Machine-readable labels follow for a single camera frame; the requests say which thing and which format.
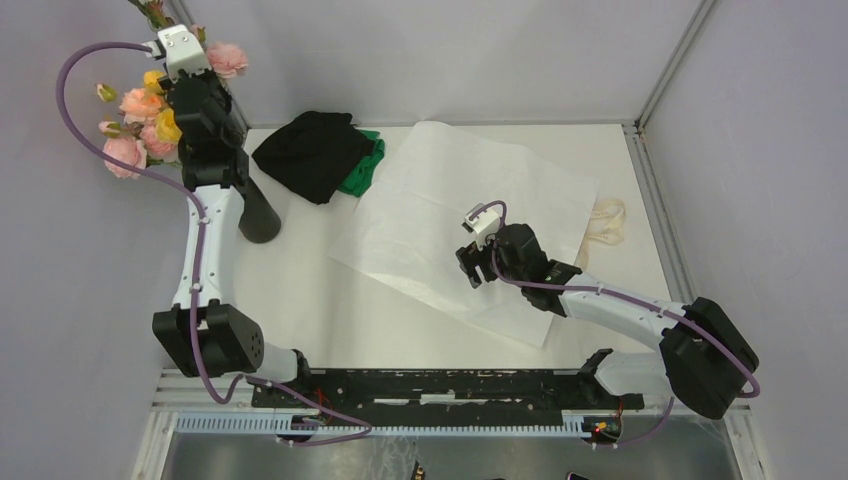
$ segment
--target white tabletop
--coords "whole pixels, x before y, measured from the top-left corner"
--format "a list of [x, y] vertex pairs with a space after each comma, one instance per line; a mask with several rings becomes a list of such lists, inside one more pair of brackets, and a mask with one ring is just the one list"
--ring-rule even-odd
[[[599, 179], [599, 198], [616, 197], [627, 206], [625, 240], [615, 247], [592, 243], [588, 272], [610, 285], [669, 298], [620, 126], [462, 128], [525, 145], [574, 173]], [[411, 128], [373, 130], [386, 141], [386, 158], [376, 178]], [[251, 130], [245, 150], [252, 152], [272, 132]], [[357, 198], [336, 192], [329, 204], [314, 205], [255, 164], [251, 176], [283, 219], [283, 230], [264, 245], [239, 235], [235, 303], [262, 326], [266, 342], [301, 350], [313, 367], [574, 368], [599, 348], [647, 351], [633, 340], [573, 318], [556, 318], [542, 348], [455, 320], [327, 256], [352, 217]], [[458, 266], [457, 275], [462, 275]], [[474, 294], [470, 286], [468, 294]], [[515, 294], [521, 295], [517, 288]]]

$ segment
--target gray wall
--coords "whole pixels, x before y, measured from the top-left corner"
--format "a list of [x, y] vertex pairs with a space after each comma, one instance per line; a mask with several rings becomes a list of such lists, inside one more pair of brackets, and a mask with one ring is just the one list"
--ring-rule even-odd
[[253, 125], [633, 119], [698, 0], [185, 0], [247, 51]]
[[648, 125], [698, 292], [759, 352], [776, 478], [845, 478], [848, 2], [725, 1]]
[[[135, 459], [185, 201], [112, 176], [64, 129], [53, 85], [78, 47], [149, 36], [127, 2], [0, 4], [0, 478], [120, 479]], [[129, 88], [152, 66], [140, 53], [80, 66], [68, 92], [90, 138], [108, 110], [94, 84]]]

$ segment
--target pink carnation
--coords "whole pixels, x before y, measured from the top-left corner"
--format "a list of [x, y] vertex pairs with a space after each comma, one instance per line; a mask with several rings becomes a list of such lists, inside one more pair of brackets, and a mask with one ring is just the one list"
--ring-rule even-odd
[[159, 95], [143, 88], [134, 88], [124, 94], [120, 109], [125, 113], [126, 123], [144, 123], [156, 118], [165, 101]]
[[232, 43], [215, 43], [206, 50], [212, 70], [223, 78], [244, 75], [247, 69], [247, 54]]
[[[103, 153], [110, 155], [116, 160], [136, 168], [147, 167], [147, 152], [144, 150], [141, 140], [132, 137], [118, 137], [106, 140], [103, 145]], [[106, 168], [118, 178], [138, 178], [137, 173], [104, 161]]]
[[149, 153], [152, 158], [168, 163], [177, 159], [177, 144], [159, 140], [159, 137], [156, 136], [155, 124], [148, 123], [145, 125], [144, 128], [141, 129], [139, 137], [141, 137], [141, 140], [144, 141], [147, 153]]

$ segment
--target beige rope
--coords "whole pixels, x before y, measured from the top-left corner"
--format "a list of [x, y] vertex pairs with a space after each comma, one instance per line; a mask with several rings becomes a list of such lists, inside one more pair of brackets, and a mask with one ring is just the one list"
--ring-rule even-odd
[[[592, 223], [607, 220], [600, 229], [593, 229]], [[624, 240], [624, 222], [627, 220], [627, 209], [624, 202], [617, 198], [605, 198], [595, 204], [592, 215], [589, 217], [589, 227], [583, 236], [583, 243], [577, 252], [574, 264], [584, 271], [589, 267], [589, 241], [605, 243], [607, 245], [618, 245]]]

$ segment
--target black cylinder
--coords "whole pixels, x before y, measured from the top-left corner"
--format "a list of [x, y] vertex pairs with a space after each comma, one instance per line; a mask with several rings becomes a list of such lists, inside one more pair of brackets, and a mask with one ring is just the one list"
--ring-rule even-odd
[[252, 243], [270, 242], [280, 233], [283, 222], [259, 190], [259, 186], [248, 178], [244, 191], [244, 213], [239, 220], [239, 230]]

